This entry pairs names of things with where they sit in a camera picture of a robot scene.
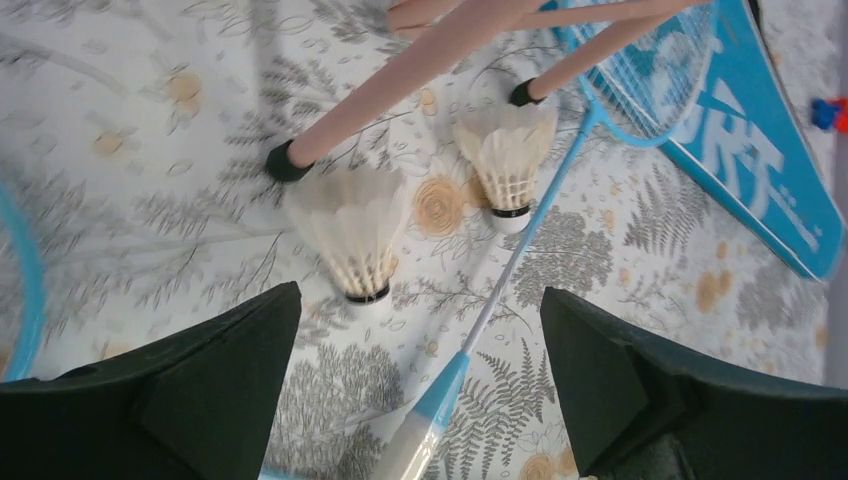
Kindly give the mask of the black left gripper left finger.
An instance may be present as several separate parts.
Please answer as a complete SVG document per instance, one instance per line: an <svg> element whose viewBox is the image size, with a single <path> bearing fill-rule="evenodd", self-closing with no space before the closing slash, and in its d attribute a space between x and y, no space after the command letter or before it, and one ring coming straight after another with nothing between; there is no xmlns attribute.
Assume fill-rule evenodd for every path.
<svg viewBox="0 0 848 480"><path fill-rule="evenodd" d="M5 479L255 479L301 315L279 284L52 380L1 387Z"/></svg>

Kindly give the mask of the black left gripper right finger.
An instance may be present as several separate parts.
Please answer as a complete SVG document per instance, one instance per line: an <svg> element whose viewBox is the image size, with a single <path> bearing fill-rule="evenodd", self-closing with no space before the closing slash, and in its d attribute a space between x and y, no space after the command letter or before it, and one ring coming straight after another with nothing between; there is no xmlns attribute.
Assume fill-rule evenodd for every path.
<svg viewBox="0 0 848 480"><path fill-rule="evenodd" d="M578 472L843 479L847 393L742 368L547 288L544 340Z"/></svg>

